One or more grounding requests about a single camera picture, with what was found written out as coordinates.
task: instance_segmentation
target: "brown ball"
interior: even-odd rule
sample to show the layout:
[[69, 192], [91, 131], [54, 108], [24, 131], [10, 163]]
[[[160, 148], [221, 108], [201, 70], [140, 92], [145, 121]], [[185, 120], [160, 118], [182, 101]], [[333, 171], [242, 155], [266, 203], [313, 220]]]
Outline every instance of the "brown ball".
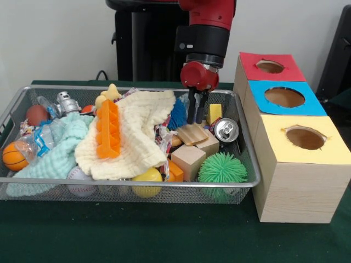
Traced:
[[39, 126], [42, 121], [50, 119], [50, 114], [43, 106], [34, 105], [27, 110], [26, 118], [29, 125]]

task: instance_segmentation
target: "silver toy robot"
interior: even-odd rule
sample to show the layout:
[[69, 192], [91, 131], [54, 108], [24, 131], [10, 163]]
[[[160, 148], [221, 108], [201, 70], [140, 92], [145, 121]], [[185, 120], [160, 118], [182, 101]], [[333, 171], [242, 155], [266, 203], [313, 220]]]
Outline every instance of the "silver toy robot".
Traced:
[[67, 115], [68, 113], [75, 111], [79, 112], [82, 110], [79, 107], [78, 102], [74, 99], [71, 99], [71, 96], [68, 94], [68, 92], [60, 92], [57, 94], [56, 101], [59, 103], [56, 106], [60, 112], [60, 115]]

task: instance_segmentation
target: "white wall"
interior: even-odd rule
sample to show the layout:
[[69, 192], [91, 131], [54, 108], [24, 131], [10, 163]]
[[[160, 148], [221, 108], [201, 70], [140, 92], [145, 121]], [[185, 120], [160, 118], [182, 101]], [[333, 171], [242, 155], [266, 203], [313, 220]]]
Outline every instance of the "white wall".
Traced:
[[237, 0], [221, 81], [232, 82], [239, 51], [292, 54], [317, 89], [342, 9], [350, 0]]
[[117, 79], [114, 14], [104, 0], [0, 0], [0, 113], [34, 79]]
[[[291, 53], [317, 88], [342, 8], [350, 0], [238, 0], [221, 81], [239, 51]], [[0, 0], [0, 112], [33, 79], [117, 78], [114, 11], [104, 0]]]

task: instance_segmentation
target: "wire mesh basket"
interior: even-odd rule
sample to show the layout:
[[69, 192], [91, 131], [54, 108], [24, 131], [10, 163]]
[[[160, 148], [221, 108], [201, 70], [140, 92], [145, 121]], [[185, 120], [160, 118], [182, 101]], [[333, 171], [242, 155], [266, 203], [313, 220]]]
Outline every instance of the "wire mesh basket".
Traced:
[[[95, 98], [100, 95], [103, 87], [82, 86], [47, 86], [32, 85], [20, 89], [12, 99], [5, 112], [0, 117], [2, 127], [1, 153], [12, 141], [18, 139], [20, 122], [25, 119], [27, 109], [37, 104], [37, 97], [44, 96], [50, 101], [55, 101], [57, 93], [67, 90], [71, 97], [78, 101], [79, 105], [93, 105]], [[162, 89], [138, 88], [139, 90], [162, 91]], [[121, 94], [129, 88], [118, 88]], [[174, 94], [179, 97], [186, 93], [186, 89], [174, 89]], [[69, 191], [69, 187], [81, 185], [81, 180], [69, 179], [39, 179], [39, 178], [13, 178], [15, 174], [10, 171], [3, 162], [0, 162], [0, 199], [36, 200], [36, 201], [93, 201], [93, 202], [155, 202], [155, 203], [230, 203], [239, 204], [251, 187], [256, 186], [261, 173], [253, 149], [252, 141], [248, 133], [248, 127], [241, 107], [239, 97], [233, 92], [215, 90], [210, 93], [208, 104], [222, 104], [223, 117], [235, 120], [240, 133], [236, 143], [227, 144], [220, 149], [221, 152], [229, 152], [237, 157], [246, 167], [248, 172], [247, 182], [243, 183], [200, 183], [193, 182], [140, 182], [140, 181], [108, 181], [88, 180], [84, 185], [89, 185], [96, 191], [87, 197], [79, 197]], [[48, 191], [34, 196], [10, 197], [6, 194], [8, 184], [36, 184], [36, 187], [47, 189], [47, 185], [54, 187]], [[133, 187], [141, 187], [140, 190], [161, 191], [154, 197], [141, 198], [132, 190]], [[221, 200], [211, 198], [207, 193], [209, 188], [217, 188], [225, 195]]]

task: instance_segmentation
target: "red robot arm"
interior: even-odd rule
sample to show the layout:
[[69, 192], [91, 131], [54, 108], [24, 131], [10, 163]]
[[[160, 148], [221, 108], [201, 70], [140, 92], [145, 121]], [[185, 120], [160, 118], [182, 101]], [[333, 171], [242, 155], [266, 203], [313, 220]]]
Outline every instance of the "red robot arm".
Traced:
[[[188, 27], [178, 27], [175, 40], [175, 50], [187, 53], [180, 79], [189, 88], [188, 123], [200, 124], [208, 93], [219, 83], [236, 0], [179, 0], [179, 5], [190, 18]], [[202, 95], [196, 116], [195, 93]]]

